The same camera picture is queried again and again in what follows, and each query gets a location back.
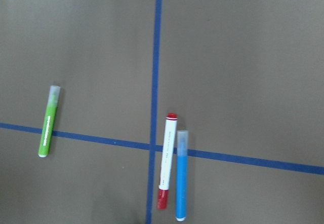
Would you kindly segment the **red white marker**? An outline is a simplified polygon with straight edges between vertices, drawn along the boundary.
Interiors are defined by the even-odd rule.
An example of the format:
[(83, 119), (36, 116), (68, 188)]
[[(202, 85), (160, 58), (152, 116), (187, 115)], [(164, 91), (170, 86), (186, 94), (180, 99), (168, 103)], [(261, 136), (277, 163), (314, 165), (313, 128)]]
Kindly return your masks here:
[(159, 210), (166, 209), (168, 202), (177, 119), (176, 113), (168, 113), (166, 117), (157, 197)]

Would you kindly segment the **blue highlighter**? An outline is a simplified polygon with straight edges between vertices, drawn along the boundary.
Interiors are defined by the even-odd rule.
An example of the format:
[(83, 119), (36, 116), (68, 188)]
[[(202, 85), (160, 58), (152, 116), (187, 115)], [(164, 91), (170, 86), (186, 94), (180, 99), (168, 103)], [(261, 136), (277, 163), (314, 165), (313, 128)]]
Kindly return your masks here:
[(176, 210), (177, 221), (186, 219), (188, 131), (177, 132)]

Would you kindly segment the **green highlighter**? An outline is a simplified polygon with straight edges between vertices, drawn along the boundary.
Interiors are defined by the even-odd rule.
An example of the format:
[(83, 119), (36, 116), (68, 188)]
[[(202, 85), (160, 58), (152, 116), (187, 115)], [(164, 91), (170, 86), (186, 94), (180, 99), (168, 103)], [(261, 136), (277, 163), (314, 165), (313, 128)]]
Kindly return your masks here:
[(60, 86), (52, 85), (49, 90), (42, 134), (38, 148), (38, 156), (41, 158), (45, 158), (49, 154), (52, 132), (60, 96), (60, 89)]

